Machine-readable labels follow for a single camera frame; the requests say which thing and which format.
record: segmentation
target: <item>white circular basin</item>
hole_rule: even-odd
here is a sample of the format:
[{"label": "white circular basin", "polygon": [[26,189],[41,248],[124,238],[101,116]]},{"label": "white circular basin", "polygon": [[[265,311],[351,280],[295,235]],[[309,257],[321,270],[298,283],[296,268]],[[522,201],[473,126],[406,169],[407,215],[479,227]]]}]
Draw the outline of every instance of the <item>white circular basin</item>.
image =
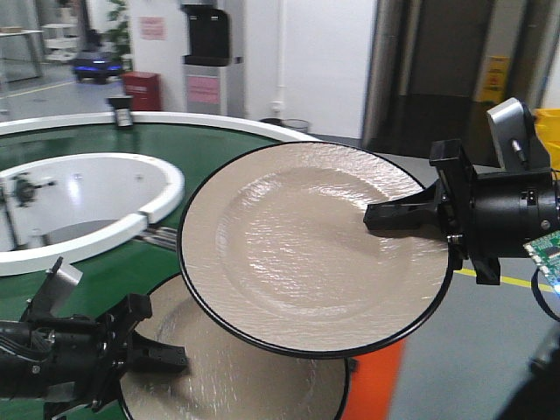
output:
[{"label": "white circular basin", "polygon": [[74,263],[120,245],[182,200],[182,172],[162,159],[88,153],[0,171],[0,276]]}]

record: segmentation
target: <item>plate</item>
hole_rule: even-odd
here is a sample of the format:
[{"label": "plate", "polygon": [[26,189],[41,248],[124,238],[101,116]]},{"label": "plate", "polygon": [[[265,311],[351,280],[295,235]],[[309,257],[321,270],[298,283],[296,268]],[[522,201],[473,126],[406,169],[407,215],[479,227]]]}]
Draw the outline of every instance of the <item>plate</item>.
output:
[{"label": "plate", "polygon": [[210,176],[179,229],[188,289],[218,324],[303,357],[384,347],[416,328],[451,278],[438,231],[371,234],[369,203],[417,193],[406,171],[335,143],[280,143]]},{"label": "plate", "polygon": [[181,276],[151,294],[144,337],[185,347],[190,373],[128,372],[122,405],[133,420],[331,420],[347,399],[345,360],[267,352],[217,326],[190,297]]}]

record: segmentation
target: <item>plate rim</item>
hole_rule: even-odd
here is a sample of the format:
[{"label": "plate rim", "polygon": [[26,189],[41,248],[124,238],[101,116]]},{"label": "plate rim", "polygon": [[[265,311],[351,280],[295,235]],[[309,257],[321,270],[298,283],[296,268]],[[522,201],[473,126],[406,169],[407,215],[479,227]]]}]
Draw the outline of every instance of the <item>plate rim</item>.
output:
[{"label": "plate rim", "polygon": [[[171,276],[168,276],[166,279],[157,283],[155,286],[153,286],[145,294],[148,295],[148,296],[151,295],[154,291],[159,289],[161,286],[163,286],[167,282],[170,282],[171,280],[177,278],[177,276],[181,276],[181,278],[183,279],[183,282],[185,282],[185,276],[183,275],[183,272],[181,270],[180,272],[175,273]],[[336,412],[336,415],[334,416],[334,418],[332,420],[340,420],[342,418],[342,415],[344,414],[344,411],[346,410],[346,407],[348,405],[348,397],[350,396],[350,387],[351,387],[352,372],[353,372],[352,368],[351,368],[351,361],[347,357],[341,357],[341,358],[338,358],[338,359],[340,359],[344,364],[344,370],[345,370],[345,372],[344,372],[344,387],[342,389],[342,395],[340,396],[339,409]],[[127,420],[136,420],[134,418],[134,416],[132,415],[132,413],[130,412],[128,404],[126,403],[126,398],[124,397],[124,393],[123,393],[123,387],[121,385],[121,379],[122,378],[120,378],[119,381],[118,381],[118,390],[117,390],[118,404],[121,408],[122,413],[127,418]]]},{"label": "plate rim", "polygon": [[208,317],[210,317],[210,319],[212,319],[216,324],[218,324],[219,326],[224,328],[229,333],[232,333],[237,338],[239,338],[241,340],[244,340],[244,341],[248,342],[249,344],[252,344],[253,346],[257,346],[257,347],[260,347],[263,350],[268,350],[268,351],[271,351],[271,352],[274,352],[274,353],[277,353],[277,354],[299,357],[299,358],[304,358],[304,359],[317,359],[317,360],[321,360],[321,359],[343,359],[343,358],[354,357],[354,356],[358,356],[358,355],[361,355],[361,354],[370,353],[370,352],[373,352],[373,351],[376,351],[376,350],[380,350],[384,347],[390,346],[391,344],[394,344],[397,341],[399,341],[399,340],[405,338],[406,336],[410,335],[411,333],[413,333],[419,326],[421,326],[435,312],[435,310],[440,306],[441,302],[443,301],[443,299],[445,297],[445,294],[449,290],[449,286],[451,284],[452,275],[453,275],[452,259],[451,259],[451,253],[450,253],[450,250],[449,250],[449,245],[448,245],[448,252],[447,252],[447,268],[445,269],[445,274],[443,276],[443,280],[442,280],[442,283],[439,287],[439,290],[437,291],[436,296],[432,299],[432,301],[430,302],[428,307],[416,319],[414,319],[410,324],[406,325],[403,329],[399,330],[395,334],[388,336],[386,339],[381,339],[379,341],[376,341],[374,343],[371,343],[371,344],[368,344],[368,345],[365,345],[365,346],[351,347],[351,348],[347,348],[347,349],[343,349],[343,350],[316,351],[316,350],[296,349],[296,348],[290,348],[290,347],[286,347],[286,346],[280,346],[278,344],[270,343],[270,342],[265,341],[263,339],[259,339],[257,337],[254,337],[254,336],[244,332],[240,328],[236,327],[235,325],[232,325],[231,323],[227,322],[223,317],[220,316],[220,314],[218,314],[216,311],[214,311],[212,309],[212,307],[209,304],[207,304],[207,302],[204,300],[204,298],[198,293],[196,287],[194,286],[194,284],[193,284],[193,282],[192,282],[192,280],[191,280],[191,278],[188,274],[188,270],[186,269],[186,262],[185,262],[185,258],[184,258],[184,253],[183,253],[183,241],[182,241],[183,230],[184,230],[184,226],[185,226],[186,215],[189,211],[189,208],[191,207],[194,200],[196,199],[197,195],[199,194],[200,190],[202,190],[202,188],[204,188],[204,186],[207,184],[207,182],[211,178],[213,178],[215,174],[220,172],[226,166],[229,166],[229,165],[233,164],[235,161],[237,161],[241,158],[244,158],[247,155],[250,155],[252,153],[256,153],[258,151],[262,151],[262,150],[265,150],[265,149],[268,149],[268,148],[272,148],[272,147],[282,147],[282,146],[289,146],[289,145],[293,145],[293,144],[332,144],[332,145],[336,145],[336,146],[339,146],[339,147],[354,149],[354,150],[357,150],[357,151],[368,153],[368,154],[373,155],[373,156],[375,156],[375,157],[377,157],[381,160],[384,160],[385,162],[388,162],[389,164],[391,164],[394,167],[398,168],[399,170],[403,171],[414,182],[416,182],[418,184],[418,186],[420,186],[421,188],[425,188],[425,186],[416,177],[414,177],[414,175],[412,175],[407,170],[403,169],[399,164],[395,164],[390,159],[388,159],[386,157],[383,157],[383,156],[380,156],[380,155],[378,155],[376,153],[373,153],[369,150],[363,150],[363,149],[360,149],[359,147],[355,147],[355,146],[351,146],[351,145],[340,144],[340,143],[335,143],[335,142],[320,141],[320,140],[318,140],[318,141],[305,141],[305,142],[304,141],[296,141],[296,142],[289,142],[289,143],[267,144],[267,145],[264,145],[263,147],[258,147],[256,149],[246,151],[246,152],[242,153],[241,155],[230,159],[225,164],[222,164],[220,167],[218,167],[217,169],[212,171],[212,173],[210,173],[210,175],[208,175],[200,183],[200,185],[192,192],[191,197],[189,198],[189,200],[187,201],[187,203],[185,205],[185,208],[183,209],[183,213],[181,214],[181,219],[180,219],[180,222],[179,222],[179,225],[178,225],[177,255],[178,255],[178,260],[179,260],[179,266],[181,268],[181,274],[182,274],[182,277],[183,277],[183,281],[185,282],[186,288],[191,293],[195,302],[200,306],[200,308],[202,308],[202,310],[206,313],[206,315]]}]

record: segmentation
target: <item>yellow wet floor sign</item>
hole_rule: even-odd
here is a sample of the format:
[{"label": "yellow wet floor sign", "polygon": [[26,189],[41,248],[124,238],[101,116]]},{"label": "yellow wet floor sign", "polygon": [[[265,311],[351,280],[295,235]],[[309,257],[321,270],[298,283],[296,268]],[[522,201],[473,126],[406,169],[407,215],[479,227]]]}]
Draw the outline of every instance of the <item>yellow wet floor sign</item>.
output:
[{"label": "yellow wet floor sign", "polygon": [[500,103],[503,101],[508,77],[509,57],[491,56],[479,102]]}]

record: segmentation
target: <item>circuit board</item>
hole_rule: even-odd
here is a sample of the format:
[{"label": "circuit board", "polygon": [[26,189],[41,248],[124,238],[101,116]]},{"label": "circuit board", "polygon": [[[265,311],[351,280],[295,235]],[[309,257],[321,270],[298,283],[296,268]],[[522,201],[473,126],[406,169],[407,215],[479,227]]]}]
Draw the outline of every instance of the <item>circuit board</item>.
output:
[{"label": "circuit board", "polygon": [[560,296],[560,230],[528,242],[523,247]]}]

